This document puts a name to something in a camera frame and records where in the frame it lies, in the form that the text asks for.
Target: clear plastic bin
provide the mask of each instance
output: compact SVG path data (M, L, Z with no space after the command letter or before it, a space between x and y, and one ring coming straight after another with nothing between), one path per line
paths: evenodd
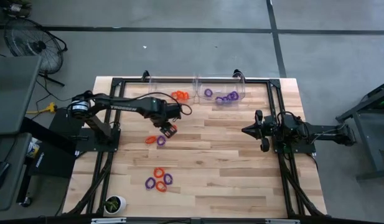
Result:
M185 103L187 105L194 104L197 94L197 77L194 75L191 77L176 78L177 82L175 83L172 82L173 79L174 78L164 76L151 76L149 81L149 92L166 93L173 96L179 103ZM187 93L188 100L179 99L176 94L178 91ZM175 103L175 101L170 99L168 96L161 94L154 94L152 96L166 100L168 103Z
M199 75L197 77L197 95L200 104L237 105L246 96L244 76L241 73L238 75Z

